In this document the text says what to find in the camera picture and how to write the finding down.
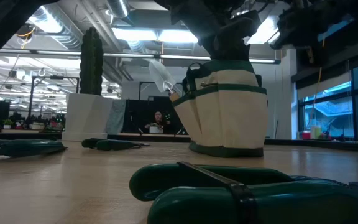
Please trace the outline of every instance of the green rubber grip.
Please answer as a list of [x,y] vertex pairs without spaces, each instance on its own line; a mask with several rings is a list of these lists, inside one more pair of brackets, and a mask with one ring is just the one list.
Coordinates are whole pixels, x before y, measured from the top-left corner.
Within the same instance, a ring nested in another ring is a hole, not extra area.
[[84,148],[95,149],[98,141],[102,141],[102,140],[105,140],[105,139],[96,139],[96,138],[85,139],[84,141],[82,141],[81,145]]
[[[200,167],[246,185],[293,181],[290,176],[273,169],[207,165]],[[132,195],[141,201],[155,200],[164,191],[179,186],[214,187],[216,183],[204,175],[180,168],[178,164],[143,167],[129,182]]]
[[102,151],[118,151],[136,147],[132,142],[119,140],[102,140],[96,143],[96,149]]
[[[256,202],[253,223],[358,223],[358,190],[343,184],[304,180],[248,188]],[[154,201],[147,223],[237,224],[238,217],[234,198],[224,187],[175,187]]]
[[64,149],[66,147],[60,141],[26,139],[0,142],[0,155],[11,157],[48,154]]

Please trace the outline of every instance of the white planter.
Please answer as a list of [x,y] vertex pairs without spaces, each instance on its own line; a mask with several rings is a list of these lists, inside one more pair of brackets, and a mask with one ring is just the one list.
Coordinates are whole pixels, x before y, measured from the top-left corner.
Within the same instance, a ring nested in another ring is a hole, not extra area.
[[79,93],[67,95],[66,129],[62,139],[107,139],[106,124],[111,107],[111,98]]
[[159,129],[158,127],[150,127],[150,134],[162,134],[164,133],[163,129]]
[[43,123],[34,122],[33,124],[30,124],[30,128],[32,130],[44,130],[45,125]]

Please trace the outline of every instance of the person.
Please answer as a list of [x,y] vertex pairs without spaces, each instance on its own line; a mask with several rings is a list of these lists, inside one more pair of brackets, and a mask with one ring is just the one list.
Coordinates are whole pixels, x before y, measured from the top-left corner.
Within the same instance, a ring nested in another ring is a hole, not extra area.
[[144,126],[145,129],[150,129],[151,126],[156,126],[159,129],[163,130],[164,127],[166,127],[167,125],[171,124],[170,121],[166,121],[164,119],[164,117],[162,116],[162,113],[160,111],[156,111],[154,113],[154,122],[150,123],[150,124],[146,124]]

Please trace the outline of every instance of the tall cactus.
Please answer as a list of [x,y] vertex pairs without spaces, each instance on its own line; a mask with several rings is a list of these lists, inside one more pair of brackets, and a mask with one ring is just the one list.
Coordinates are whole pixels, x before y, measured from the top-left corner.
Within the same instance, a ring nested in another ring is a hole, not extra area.
[[102,94],[103,48],[94,27],[86,31],[81,46],[80,93]]

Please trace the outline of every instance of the table surface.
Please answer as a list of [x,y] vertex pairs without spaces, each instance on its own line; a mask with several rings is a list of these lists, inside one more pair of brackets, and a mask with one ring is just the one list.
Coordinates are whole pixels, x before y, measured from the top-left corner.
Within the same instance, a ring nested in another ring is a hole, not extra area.
[[64,144],[69,148],[53,155],[0,156],[0,223],[146,223],[152,202],[136,200],[128,183],[135,171],[149,164],[268,167],[289,175],[358,180],[358,152],[266,146],[263,158],[223,159],[192,152],[185,143],[152,142],[117,152]]

